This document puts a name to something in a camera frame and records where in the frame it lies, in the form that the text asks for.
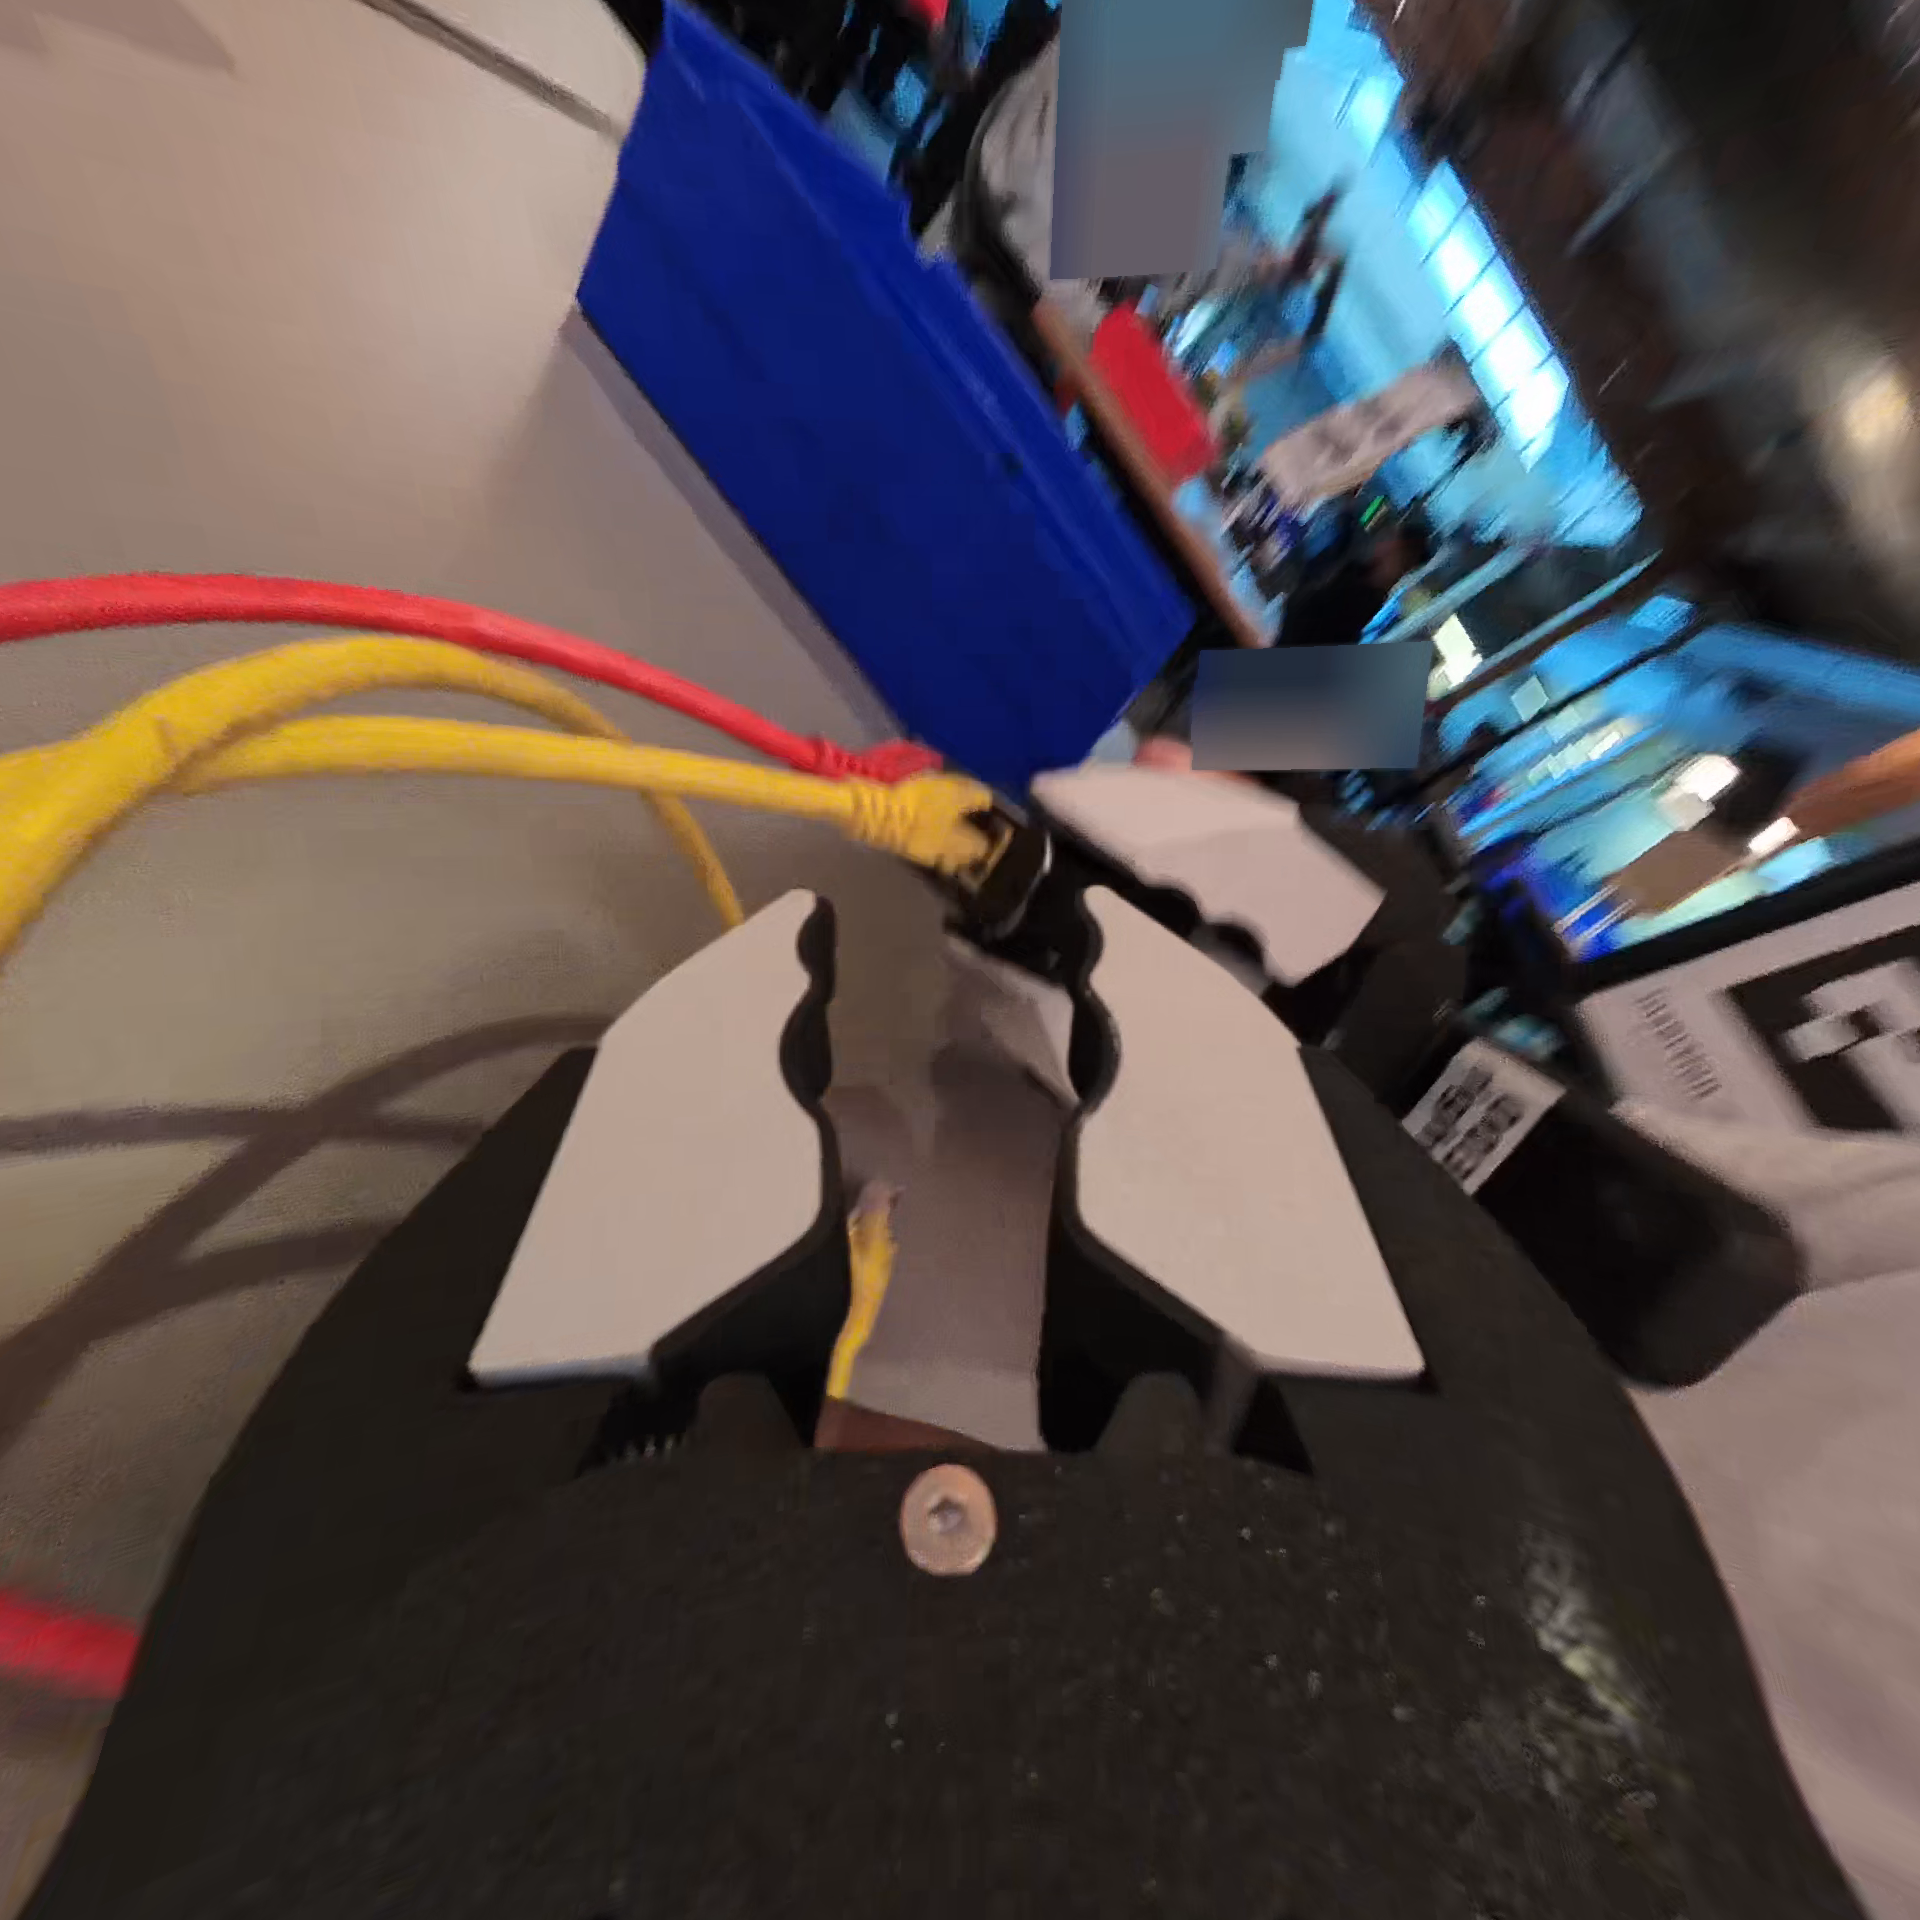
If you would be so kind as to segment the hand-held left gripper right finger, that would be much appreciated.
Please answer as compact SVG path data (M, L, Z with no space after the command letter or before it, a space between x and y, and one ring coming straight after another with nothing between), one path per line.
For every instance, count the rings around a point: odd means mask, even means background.
M1093 1244L1266 1375L1416 1381L1425 1359L1292 1032L1112 888L1084 898L1096 1039L1072 1203Z

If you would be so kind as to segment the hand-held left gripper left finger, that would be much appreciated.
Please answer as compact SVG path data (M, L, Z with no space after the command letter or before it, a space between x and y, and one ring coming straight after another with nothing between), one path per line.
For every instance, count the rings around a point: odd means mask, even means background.
M831 905L796 888L611 1020L468 1354L477 1385L807 1362L836 1318Z

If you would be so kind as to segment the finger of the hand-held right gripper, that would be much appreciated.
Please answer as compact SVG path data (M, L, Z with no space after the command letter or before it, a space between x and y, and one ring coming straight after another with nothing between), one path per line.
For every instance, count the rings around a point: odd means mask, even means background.
M1042 774L1035 813L1202 925L1245 945L1264 979L1298 989L1376 922L1384 890L1327 846L1293 800L1240 781L1121 762Z

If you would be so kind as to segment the black ethernet coupler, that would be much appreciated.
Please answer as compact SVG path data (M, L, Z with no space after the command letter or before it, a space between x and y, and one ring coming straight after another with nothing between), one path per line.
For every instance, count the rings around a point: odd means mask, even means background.
M1049 882L1051 833L999 806L982 806L968 811L948 840L952 859L939 870L948 926L987 945L1016 935Z

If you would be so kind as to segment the wooden background table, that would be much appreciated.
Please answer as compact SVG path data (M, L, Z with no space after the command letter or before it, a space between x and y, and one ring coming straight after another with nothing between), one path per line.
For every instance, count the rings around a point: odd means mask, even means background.
M1270 634L1236 595L1217 549L1181 514L1174 480L1091 364L1068 314L1054 300L1035 296L1028 321L1065 396L1086 418L1093 455L1114 474L1127 511L1140 521L1176 583L1196 606L1212 614L1236 648L1268 648Z

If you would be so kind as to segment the white paper sign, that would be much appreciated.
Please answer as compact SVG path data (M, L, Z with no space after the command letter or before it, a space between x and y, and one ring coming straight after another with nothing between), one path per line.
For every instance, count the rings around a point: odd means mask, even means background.
M1455 360L1431 358L1272 441L1256 469L1286 513L1308 513L1352 494L1430 433L1482 413L1483 396L1472 373Z

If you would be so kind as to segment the red box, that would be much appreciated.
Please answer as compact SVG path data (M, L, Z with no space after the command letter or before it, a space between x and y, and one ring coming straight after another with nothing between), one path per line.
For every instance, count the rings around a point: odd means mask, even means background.
M1167 485L1202 477L1217 460L1209 409L1133 302L1112 307L1087 350L1140 447Z

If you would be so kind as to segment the wooden pole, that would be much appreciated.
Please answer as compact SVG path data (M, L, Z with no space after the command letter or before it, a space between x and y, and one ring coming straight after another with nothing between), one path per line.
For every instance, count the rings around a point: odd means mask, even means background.
M1905 733L1829 774L1808 781L1784 805L1801 840L1829 838L1918 805L1918 733Z

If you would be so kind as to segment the blue plastic bin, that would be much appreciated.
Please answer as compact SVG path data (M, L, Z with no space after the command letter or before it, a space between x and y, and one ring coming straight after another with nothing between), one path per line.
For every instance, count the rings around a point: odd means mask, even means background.
M1193 612L905 206L665 4L577 310L902 730L1020 794Z

